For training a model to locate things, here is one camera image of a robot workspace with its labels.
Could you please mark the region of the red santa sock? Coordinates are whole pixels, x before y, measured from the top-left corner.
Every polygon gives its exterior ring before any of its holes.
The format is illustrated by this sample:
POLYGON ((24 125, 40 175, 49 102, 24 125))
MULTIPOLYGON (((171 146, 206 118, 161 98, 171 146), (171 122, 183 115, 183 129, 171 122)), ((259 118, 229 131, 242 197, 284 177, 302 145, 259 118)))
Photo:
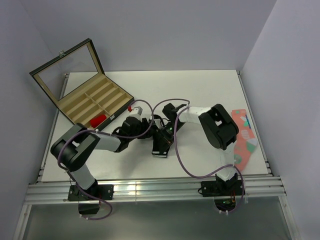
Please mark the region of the red santa sock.
POLYGON ((105 114, 101 114, 99 116, 96 116, 92 118, 89 123, 92 128, 97 128, 101 123, 103 123, 107 119, 107 116, 105 114))

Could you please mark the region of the black compartment display box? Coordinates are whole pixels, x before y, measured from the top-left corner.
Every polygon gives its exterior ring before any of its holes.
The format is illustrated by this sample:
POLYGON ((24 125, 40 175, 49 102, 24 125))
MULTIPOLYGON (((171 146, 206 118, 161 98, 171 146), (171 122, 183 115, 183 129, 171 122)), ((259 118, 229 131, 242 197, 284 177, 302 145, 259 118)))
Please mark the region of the black compartment display box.
POLYGON ((60 51, 29 74, 62 115, 90 129, 103 130, 135 99, 106 76, 90 38, 60 51), (92 128, 90 120, 99 115, 107 119, 92 128))

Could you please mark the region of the black striped sock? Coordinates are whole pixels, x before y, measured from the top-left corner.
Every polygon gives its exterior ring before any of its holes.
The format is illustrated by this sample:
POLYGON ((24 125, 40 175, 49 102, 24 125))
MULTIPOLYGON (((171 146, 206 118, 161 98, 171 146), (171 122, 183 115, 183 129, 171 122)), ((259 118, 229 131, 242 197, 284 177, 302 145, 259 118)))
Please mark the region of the black striped sock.
POLYGON ((171 145, 173 144, 171 138, 163 135, 155 134, 153 136, 152 152, 151 154, 156 157, 167 158, 171 145))

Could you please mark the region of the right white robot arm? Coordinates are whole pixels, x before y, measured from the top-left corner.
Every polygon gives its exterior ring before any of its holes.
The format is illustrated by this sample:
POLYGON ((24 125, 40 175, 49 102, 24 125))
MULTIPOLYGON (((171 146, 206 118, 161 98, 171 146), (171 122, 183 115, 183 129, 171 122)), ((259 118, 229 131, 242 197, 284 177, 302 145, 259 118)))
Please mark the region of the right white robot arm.
POLYGON ((216 174, 216 189, 222 195, 229 194, 238 179, 234 148, 239 128, 230 114, 221 104, 213 107, 188 107, 186 104, 174 106, 168 103, 162 113, 169 119, 168 123, 153 133, 152 155, 166 158, 175 141, 175 133, 185 124, 193 123, 202 127, 208 142, 220 151, 220 164, 226 166, 216 174))

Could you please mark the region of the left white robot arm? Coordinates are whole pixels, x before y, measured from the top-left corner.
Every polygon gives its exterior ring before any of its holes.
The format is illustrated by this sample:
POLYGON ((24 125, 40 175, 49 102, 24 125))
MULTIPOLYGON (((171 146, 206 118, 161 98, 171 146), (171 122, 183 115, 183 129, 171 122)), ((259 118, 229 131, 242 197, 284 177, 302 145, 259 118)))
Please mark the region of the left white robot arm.
POLYGON ((80 187, 79 194, 91 200, 98 193, 98 182, 91 174, 86 161, 94 150, 120 153, 129 143, 147 134, 153 120, 128 116, 111 134, 86 128, 81 123, 73 125, 51 146, 50 153, 58 166, 67 171, 80 187))

